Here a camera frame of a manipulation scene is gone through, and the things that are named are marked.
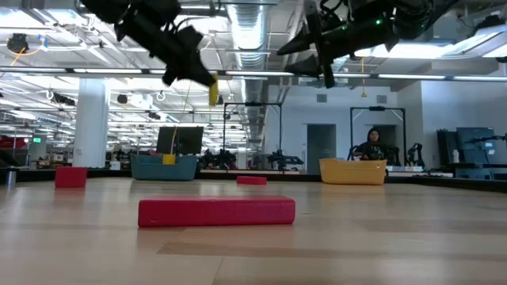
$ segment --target black frame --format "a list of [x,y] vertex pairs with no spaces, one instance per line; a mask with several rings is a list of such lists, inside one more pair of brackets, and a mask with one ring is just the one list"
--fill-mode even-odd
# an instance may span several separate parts
[[377,107],[350,107],[350,147],[354,146],[354,110],[368,110],[371,112],[385,112],[386,110],[401,111],[403,119],[403,166],[407,165],[406,160],[406,110],[405,108]]
[[227,121],[227,106],[229,105],[243,105],[245,107],[261,107],[261,106],[278,106],[280,110],[280,130],[278,133],[278,146],[282,148],[282,104],[281,103],[257,103],[257,102],[245,102],[245,103],[223,103],[223,142],[222,148],[225,150],[225,123]]

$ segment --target wooden floor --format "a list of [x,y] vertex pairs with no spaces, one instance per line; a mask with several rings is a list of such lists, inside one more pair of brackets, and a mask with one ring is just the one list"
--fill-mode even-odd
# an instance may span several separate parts
[[[152,194],[293,198],[293,226],[138,230]],[[384,187],[92,179],[0,189],[1,285],[507,284],[507,196]]]

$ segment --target door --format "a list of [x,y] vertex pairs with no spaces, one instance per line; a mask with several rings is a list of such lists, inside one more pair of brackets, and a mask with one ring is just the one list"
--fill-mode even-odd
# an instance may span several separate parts
[[307,126],[307,173],[320,175],[321,158],[336,158],[336,125],[309,124]]

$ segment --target red foam block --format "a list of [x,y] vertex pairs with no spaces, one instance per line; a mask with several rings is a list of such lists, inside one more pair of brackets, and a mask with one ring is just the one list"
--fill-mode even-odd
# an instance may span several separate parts
[[266,185],[268,180],[266,177],[238,177],[236,178],[238,184],[250,184],[250,185]]
[[152,196],[139,201],[140,227],[292,224],[295,202],[283,196]]
[[85,167],[60,166],[56,168],[55,187],[83,188],[86,186],[88,169]]

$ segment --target monitor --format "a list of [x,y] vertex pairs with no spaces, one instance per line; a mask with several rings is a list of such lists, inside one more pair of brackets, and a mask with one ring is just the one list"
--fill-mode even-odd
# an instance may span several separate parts
[[[173,140],[173,134],[175,127],[160,127],[158,130],[158,140],[157,140],[157,152],[160,154],[170,154],[171,153],[171,142]],[[173,152],[177,151],[177,138],[174,138],[174,148]]]
[[494,136],[492,127],[458,127],[458,147],[463,153],[464,162],[492,163],[495,155],[494,141],[477,142],[476,139]]
[[181,127],[179,132],[179,154],[200,154],[203,143],[203,127]]
[[494,150],[494,141],[475,142],[475,139],[494,136],[492,127],[457,127],[458,145],[461,150]]
[[[160,127],[157,141],[158,153],[170,154],[174,130],[176,130],[175,127]],[[173,153],[200,154],[203,133],[203,127],[179,127],[174,138]]]

